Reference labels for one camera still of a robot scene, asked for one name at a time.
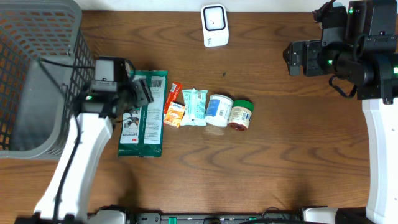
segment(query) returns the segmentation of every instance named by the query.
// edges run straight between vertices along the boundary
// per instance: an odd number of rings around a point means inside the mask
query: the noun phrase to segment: small jar with green lid
[[[228,125],[238,131],[249,129],[254,105],[246,100],[236,100],[232,105]]]

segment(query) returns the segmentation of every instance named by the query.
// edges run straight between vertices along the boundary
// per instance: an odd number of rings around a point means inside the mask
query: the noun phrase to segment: wooden table
[[[98,167],[91,212],[112,203],[165,213],[365,206],[369,153],[361,102],[341,97],[329,76],[289,76],[282,58],[289,42],[320,38],[312,16],[229,13],[228,20],[228,45],[206,48],[199,12],[83,13],[81,28],[96,57],[168,70],[168,89],[176,81],[254,103],[246,132],[166,126],[161,158],[118,158],[118,126]],[[56,165],[0,161],[0,223],[32,213]]]

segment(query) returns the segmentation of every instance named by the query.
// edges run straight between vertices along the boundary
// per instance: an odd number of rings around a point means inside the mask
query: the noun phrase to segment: gray plastic basket
[[[0,158],[62,154],[72,99],[94,71],[43,63],[50,80],[36,59],[94,66],[80,22],[72,0],[0,0]]]

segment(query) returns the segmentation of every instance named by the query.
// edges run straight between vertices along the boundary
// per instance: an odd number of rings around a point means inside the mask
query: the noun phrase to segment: white device
[[[206,47],[226,45],[229,39],[226,9],[221,4],[203,6],[200,11]]]
[[[363,100],[369,134],[371,188],[366,217],[377,224],[397,223],[398,211],[398,98]],[[308,208],[304,220],[335,224],[337,208]]]

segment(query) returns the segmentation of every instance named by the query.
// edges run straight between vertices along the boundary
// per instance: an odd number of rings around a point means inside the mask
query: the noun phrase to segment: black cable
[[[57,87],[60,88],[59,84],[55,81],[54,77],[49,73],[49,71],[41,64],[42,60],[39,60],[39,65],[41,67],[41,69],[43,70],[43,72],[46,74],[46,76],[52,81],[52,83]],[[49,62],[52,63],[54,65],[59,65],[57,62]],[[66,100],[66,93],[63,93],[62,96],[64,97],[64,100]],[[77,114],[74,115],[74,119],[76,122],[76,128],[77,128],[77,137],[75,140],[75,145],[72,149],[72,152],[70,154],[69,160],[67,162],[67,165],[65,166],[65,170],[63,171],[59,186],[58,186],[58,190],[57,190],[57,194],[55,196],[55,202],[54,202],[54,212],[53,212],[53,217],[52,217],[52,222],[53,224],[58,224],[58,211],[59,211],[59,207],[60,207],[60,203],[61,203],[61,194],[62,194],[62,190],[63,190],[63,185],[65,184],[65,181],[67,179],[67,175],[68,175],[68,171],[69,168],[72,164],[72,160],[75,157],[75,154],[77,152],[77,148],[79,146],[80,143],[80,139],[81,139],[81,128],[79,125],[79,122],[77,121]]]
[[[318,222],[308,222],[308,221],[301,221],[301,220],[283,220],[283,219],[277,219],[277,218],[262,218],[262,219],[257,219],[257,220],[250,220],[250,221],[245,221],[241,222],[240,224],[257,224],[257,223],[275,223],[275,224],[322,224]]]
[[[74,145],[74,147],[72,149],[72,152],[70,154],[68,163],[65,166],[65,170],[63,171],[63,174],[62,174],[62,177],[61,177],[61,181],[60,181],[60,185],[58,186],[57,194],[55,196],[54,214],[53,214],[53,217],[52,217],[53,224],[57,224],[58,223],[58,210],[59,210],[60,203],[61,203],[61,194],[62,194],[62,190],[63,190],[63,185],[65,184],[65,181],[67,179],[67,175],[68,175],[70,166],[72,164],[73,158],[75,157],[75,154],[77,152],[77,148],[79,146],[80,139],[81,139],[81,129],[80,129],[79,122],[77,121],[77,117],[76,116],[74,116],[74,119],[75,119],[76,127],[77,127],[77,137],[76,137],[76,140],[75,140],[75,145]]]
[[[331,87],[333,87],[338,93],[340,93],[341,96],[343,96],[343,97],[345,97],[345,98],[348,98],[348,99],[351,99],[352,97],[355,96],[355,94],[356,94],[356,89],[357,89],[356,85],[354,85],[354,87],[353,87],[353,89],[351,90],[351,92],[349,93],[349,95],[347,95],[339,86],[333,84],[333,80],[334,80],[335,78],[339,78],[339,77],[338,77],[337,75],[332,75],[332,76],[330,77],[330,79],[329,79],[329,85],[330,85]]]
[[[270,209],[275,209],[275,210],[280,211],[279,208],[277,208],[277,207],[269,207],[269,208],[267,208],[267,209],[262,213],[261,218],[266,218],[266,214],[267,214],[267,212],[268,212]],[[286,216],[285,216],[284,214],[281,213],[281,215],[282,215],[282,217],[283,217],[284,219],[287,219]]]
[[[53,65],[58,65],[61,67],[67,67],[67,68],[89,68],[89,69],[95,69],[94,66],[78,66],[78,65],[66,65],[66,64],[62,64],[62,63],[58,63],[58,62],[52,62],[50,60],[47,60],[45,58],[40,58],[41,62],[45,62],[45,63],[50,63]]]

